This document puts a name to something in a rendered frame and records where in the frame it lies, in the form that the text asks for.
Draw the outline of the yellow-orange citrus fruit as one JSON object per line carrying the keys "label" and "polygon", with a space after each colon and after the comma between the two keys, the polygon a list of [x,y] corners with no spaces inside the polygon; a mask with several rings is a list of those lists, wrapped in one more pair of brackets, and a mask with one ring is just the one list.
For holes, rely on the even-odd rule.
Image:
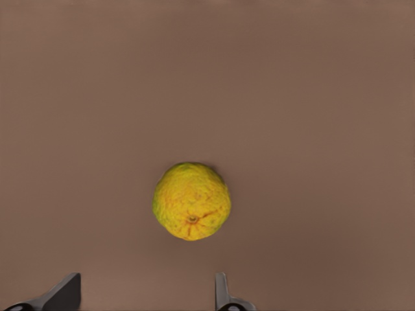
{"label": "yellow-orange citrus fruit", "polygon": [[231,196],[213,168],[203,163],[178,163],[157,182],[152,212],[172,236],[202,240],[214,235],[228,219]]}

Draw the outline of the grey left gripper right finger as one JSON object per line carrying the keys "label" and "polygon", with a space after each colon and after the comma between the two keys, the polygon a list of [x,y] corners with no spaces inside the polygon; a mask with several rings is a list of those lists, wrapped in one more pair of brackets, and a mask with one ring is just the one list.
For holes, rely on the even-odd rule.
{"label": "grey left gripper right finger", "polygon": [[226,274],[215,274],[215,311],[256,311],[253,303],[230,295]]}

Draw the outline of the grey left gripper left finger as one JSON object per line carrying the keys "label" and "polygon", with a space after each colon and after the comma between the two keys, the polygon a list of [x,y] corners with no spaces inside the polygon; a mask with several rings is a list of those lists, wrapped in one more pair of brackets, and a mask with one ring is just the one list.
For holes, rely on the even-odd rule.
{"label": "grey left gripper left finger", "polygon": [[81,273],[65,276],[45,294],[18,302],[3,311],[79,311],[81,304]]}

